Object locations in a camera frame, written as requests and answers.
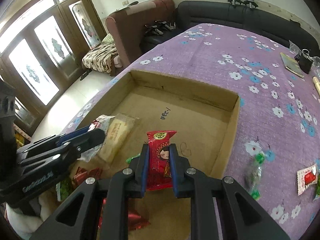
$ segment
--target white flower print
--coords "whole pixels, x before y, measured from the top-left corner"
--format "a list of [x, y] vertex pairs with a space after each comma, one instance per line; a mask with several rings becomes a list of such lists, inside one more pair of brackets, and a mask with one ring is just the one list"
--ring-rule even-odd
[[301, 118], [303, 118], [303, 114], [302, 114], [302, 112], [301, 112], [301, 110], [299, 108], [298, 108], [298, 112], [299, 112]]
[[270, 214], [270, 216], [274, 220], [278, 220], [280, 217], [282, 217], [283, 213], [284, 213], [284, 207], [281, 205], [278, 205], [272, 210], [272, 213]]
[[85, 118], [88, 113], [89, 113], [89, 111], [84, 112], [82, 117]]
[[260, 74], [262, 74], [262, 75], [268, 75], [268, 73], [265, 72], [263, 69], [259, 70], [258, 72], [259, 72]]
[[288, 80], [288, 83], [294, 88], [294, 84], [290, 80]]
[[250, 90], [252, 93], [255, 93], [255, 94], [258, 94], [258, 93], [259, 93], [259, 90], [258, 90], [256, 87], [254, 87], [254, 86], [250, 86], [250, 87], [249, 87], [249, 90]]
[[294, 99], [294, 94], [292, 92], [288, 92], [287, 94], [289, 98]]
[[301, 132], [303, 132], [303, 133], [305, 133], [305, 132], [306, 132], [306, 130], [304, 129], [304, 126], [303, 126], [303, 124], [302, 124], [302, 123], [300, 124], [300, 129], [301, 129]]
[[278, 93], [274, 90], [271, 91], [271, 95], [274, 99], [277, 99], [278, 98]]
[[140, 64], [146, 65], [146, 64], [149, 64], [150, 62], [151, 62], [151, 61], [147, 59], [147, 60], [141, 61]]
[[283, 111], [281, 110], [281, 108], [276, 106], [276, 107], [272, 108], [272, 110], [273, 110], [273, 113], [276, 116], [278, 116], [279, 118], [283, 117]]
[[232, 72], [229, 73], [230, 77], [233, 78], [234, 80], [239, 80], [242, 78], [242, 75], [240, 75], [238, 72]]
[[232, 59], [229, 59], [229, 58], [226, 58], [225, 61], [226, 61], [226, 62], [229, 62], [229, 63], [231, 63], [231, 64], [234, 63], [233, 60], [232, 60]]
[[297, 205], [294, 209], [292, 209], [291, 217], [295, 219], [295, 217], [299, 215], [300, 210], [301, 210], [300, 205]]
[[83, 110], [88, 110], [91, 107], [91, 103], [88, 103], [87, 105], [84, 106]]
[[282, 217], [279, 220], [279, 224], [283, 224], [288, 220], [288, 218], [289, 218], [289, 213], [287, 212], [286, 214], [282, 215]]
[[154, 57], [152, 60], [160, 61], [160, 60], [163, 60], [163, 57], [162, 56]]
[[304, 111], [304, 117], [305, 119], [307, 119], [309, 122], [312, 121], [312, 116], [310, 115], [310, 113], [308, 111]]
[[261, 83], [262, 88], [267, 89], [268, 85], [266, 83]]
[[252, 71], [252, 74], [259, 77], [259, 78], [263, 78], [263, 76], [260, 73], [257, 73], [255, 71]]
[[296, 103], [297, 103], [297, 106], [298, 106], [299, 109], [303, 108], [303, 104], [301, 103], [300, 100], [296, 99]]
[[244, 146], [245, 146], [246, 152], [249, 153], [251, 156], [255, 156], [262, 151], [260, 144], [255, 141], [246, 142]]

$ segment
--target black leather sofa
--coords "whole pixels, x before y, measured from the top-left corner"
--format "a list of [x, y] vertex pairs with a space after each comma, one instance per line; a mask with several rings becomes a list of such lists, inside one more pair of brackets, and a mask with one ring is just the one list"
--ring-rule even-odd
[[200, 23], [230, 26], [265, 36], [289, 48], [289, 40], [299, 48], [308, 49], [310, 56], [320, 56], [316, 39], [294, 21], [288, 21], [272, 13], [235, 7], [228, 3], [209, 1], [183, 1], [175, 11], [176, 26], [185, 31]]

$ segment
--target brown sofa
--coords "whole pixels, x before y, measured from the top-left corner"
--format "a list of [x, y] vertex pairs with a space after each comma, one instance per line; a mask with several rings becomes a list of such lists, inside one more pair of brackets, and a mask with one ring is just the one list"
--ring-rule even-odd
[[154, 21], [171, 22], [173, 11], [173, 0], [153, 0], [113, 12], [106, 18], [107, 29], [115, 40], [123, 67], [142, 55], [139, 45], [145, 25]]

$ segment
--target purple blanket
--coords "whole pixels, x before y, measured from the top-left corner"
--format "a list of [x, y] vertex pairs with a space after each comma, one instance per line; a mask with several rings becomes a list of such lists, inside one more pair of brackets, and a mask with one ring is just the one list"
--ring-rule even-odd
[[312, 77], [284, 68], [280, 57], [293, 52], [263, 36], [214, 24], [200, 24], [144, 54], [114, 78], [74, 117], [64, 132], [76, 129], [90, 108], [131, 68], [183, 76], [237, 92], [241, 111], [226, 175], [245, 186], [254, 155], [267, 161], [259, 191], [260, 205], [299, 239], [319, 210], [315, 186], [297, 194], [297, 171], [320, 165], [317, 119], [320, 99]]

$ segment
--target metal bolt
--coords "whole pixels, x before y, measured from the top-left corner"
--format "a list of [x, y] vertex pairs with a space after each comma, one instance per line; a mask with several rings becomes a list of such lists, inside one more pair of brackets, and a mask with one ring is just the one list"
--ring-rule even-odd
[[58, 159], [60, 157], [60, 154], [57, 154], [55, 156], [52, 157], [53, 160]]
[[225, 177], [224, 178], [224, 182], [227, 183], [227, 184], [232, 184], [235, 180], [233, 179], [233, 177]]
[[87, 178], [87, 179], [85, 180], [86, 184], [93, 184], [95, 181], [96, 181], [96, 179], [93, 178], [93, 177]]
[[122, 171], [123, 174], [125, 175], [130, 175], [132, 173], [132, 170], [130, 168], [125, 168], [123, 171]]
[[187, 168], [187, 173], [188, 174], [191, 174], [191, 175], [193, 175], [193, 174], [195, 174], [196, 173], [196, 169], [195, 168]]

